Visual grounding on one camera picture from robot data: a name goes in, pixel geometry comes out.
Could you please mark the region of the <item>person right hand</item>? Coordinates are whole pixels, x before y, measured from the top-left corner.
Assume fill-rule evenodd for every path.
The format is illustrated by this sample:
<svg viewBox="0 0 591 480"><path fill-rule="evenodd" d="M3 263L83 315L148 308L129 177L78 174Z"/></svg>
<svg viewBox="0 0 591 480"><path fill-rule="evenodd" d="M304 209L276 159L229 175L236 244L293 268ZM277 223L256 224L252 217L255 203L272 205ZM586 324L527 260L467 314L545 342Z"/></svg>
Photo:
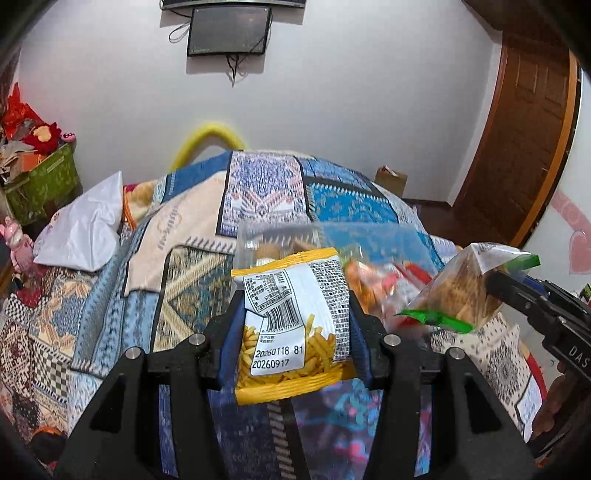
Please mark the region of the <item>person right hand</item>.
<svg viewBox="0 0 591 480"><path fill-rule="evenodd" d="M557 369L529 441L534 456L547 461L579 446L590 432L590 383L563 361Z"/></svg>

